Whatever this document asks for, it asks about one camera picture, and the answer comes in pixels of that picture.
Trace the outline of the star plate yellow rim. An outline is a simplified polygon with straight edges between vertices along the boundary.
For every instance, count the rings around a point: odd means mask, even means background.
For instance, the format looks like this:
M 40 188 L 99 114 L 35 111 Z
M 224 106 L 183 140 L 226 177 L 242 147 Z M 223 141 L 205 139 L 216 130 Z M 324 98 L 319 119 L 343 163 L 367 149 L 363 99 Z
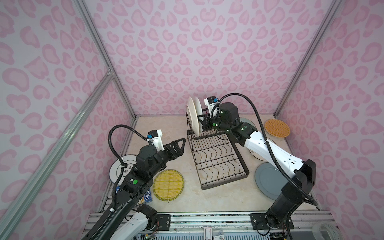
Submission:
M 200 135 L 199 120 L 196 112 L 196 107 L 191 96 L 189 96 L 188 98 L 187 108 L 189 112 L 189 119 L 192 126 L 192 130 L 195 133 L 195 136 L 198 137 Z

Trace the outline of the white plate orange sunburst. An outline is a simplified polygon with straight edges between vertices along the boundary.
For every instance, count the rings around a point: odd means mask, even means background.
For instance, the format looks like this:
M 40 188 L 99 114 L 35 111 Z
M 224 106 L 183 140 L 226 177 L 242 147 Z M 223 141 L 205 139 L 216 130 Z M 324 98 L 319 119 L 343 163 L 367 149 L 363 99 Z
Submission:
M 196 108 L 197 115 L 198 116 L 202 115 L 203 114 L 203 109 L 202 109 L 200 100 L 197 97 L 193 97 L 193 101 L 194 101 L 194 105 L 195 105 L 195 108 Z M 203 126 L 204 117 L 198 117 L 198 119 L 199 119 L 199 125 L 200 125 L 200 127 L 202 127 Z

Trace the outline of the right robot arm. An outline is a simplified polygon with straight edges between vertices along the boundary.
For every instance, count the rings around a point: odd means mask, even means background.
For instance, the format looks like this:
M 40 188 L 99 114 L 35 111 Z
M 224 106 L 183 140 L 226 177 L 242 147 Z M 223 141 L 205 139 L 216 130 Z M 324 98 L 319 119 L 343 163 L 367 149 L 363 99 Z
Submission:
M 293 156 L 270 142 L 264 130 L 242 122 L 234 104 L 205 99 L 205 105 L 208 113 L 198 115 L 203 130 L 214 129 L 225 133 L 230 141 L 266 159 L 287 180 L 280 195 L 267 210 L 263 223 L 272 229 L 288 226 L 292 213 L 303 202 L 317 205 L 310 195 L 316 183 L 316 164 L 312 160 L 303 161 Z

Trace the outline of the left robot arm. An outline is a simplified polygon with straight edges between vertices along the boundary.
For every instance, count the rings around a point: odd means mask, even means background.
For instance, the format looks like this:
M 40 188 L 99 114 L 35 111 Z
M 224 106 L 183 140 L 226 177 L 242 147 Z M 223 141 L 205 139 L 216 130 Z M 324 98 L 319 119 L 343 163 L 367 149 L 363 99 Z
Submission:
M 113 199 L 109 210 L 105 211 L 92 229 L 83 237 L 84 240 L 131 240 L 139 232 L 155 228 L 156 210 L 140 206 L 131 220 L 121 227 L 128 213 L 154 183 L 154 176 L 164 170 L 169 161 L 184 154 L 186 139 L 182 138 L 166 144 L 164 149 L 150 144 L 140 149 L 137 163 L 125 176 L 117 190 L 113 189 Z

